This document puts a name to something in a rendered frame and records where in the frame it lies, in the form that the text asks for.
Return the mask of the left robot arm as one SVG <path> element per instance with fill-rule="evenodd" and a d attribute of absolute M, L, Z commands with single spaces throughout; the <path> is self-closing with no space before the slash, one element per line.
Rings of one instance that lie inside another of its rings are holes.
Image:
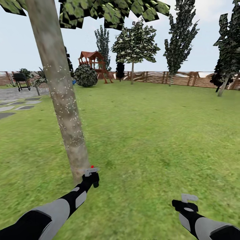
<path fill-rule="evenodd" d="M 0 240 L 52 240 L 66 220 L 86 200 L 94 182 L 99 182 L 98 167 L 85 170 L 82 182 L 71 192 L 26 212 L 17 222 L 0 230 Z"/>

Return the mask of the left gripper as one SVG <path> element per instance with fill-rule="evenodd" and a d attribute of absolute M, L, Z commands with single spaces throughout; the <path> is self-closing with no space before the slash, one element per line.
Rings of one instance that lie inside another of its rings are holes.
<path fill-rule="evenodd" d="M 94 182 L 99 182 L 99 176 L 97 172 L 92 173 L 92 175 L 85 177 L 85 174 L 82 175 L 83 181 L 88 181 L 90 186 L 93 185 Z"/>

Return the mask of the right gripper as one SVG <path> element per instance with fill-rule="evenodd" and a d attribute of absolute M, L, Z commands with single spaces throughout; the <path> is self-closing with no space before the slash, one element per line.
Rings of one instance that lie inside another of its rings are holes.
<path fill-rule="evenodd" d="M 198 206 L 195 205 L 194 203 L 189 203 L 189 202 L 188 202 L 188 203 L 183 203 L 182 201 L 179 201 L 179 200 L 172 200 L 172 206 L 175 207 L 175 210 L 176 210 L 176 211 L 181 212 L 181 208 L 182 208 L 184 205 L 185 205 L 185 206 L 188 206 L 188 207 L 191 207 L 191 208 L 195 211 L 195 213 L 199 211 L 199 210 L 198 210 Z"/>

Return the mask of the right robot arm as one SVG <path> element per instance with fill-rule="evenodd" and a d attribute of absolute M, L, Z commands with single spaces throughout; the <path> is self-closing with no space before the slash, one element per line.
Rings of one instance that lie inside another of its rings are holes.
<path fill-rule="evenodd" d="M 172 206 L 175 207 L 176 211 L 179 211 L 182 226 L 198 240 L 240 240 L 240 228 L 197 214 L 198 206 L 187 201 L 198 201 L 197 196 L 181 193 L 181 198 L 182 201 L 172 200 Z"/>

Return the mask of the pesticide atomizer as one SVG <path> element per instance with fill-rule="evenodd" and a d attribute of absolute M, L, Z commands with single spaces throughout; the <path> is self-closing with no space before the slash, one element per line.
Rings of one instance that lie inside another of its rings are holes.
<path fill-rule="evenodd" d="M 94 188 L 97 188 L 99 186 L 99 182 L 94 182 L 93 186 L 94 186 Z"/>

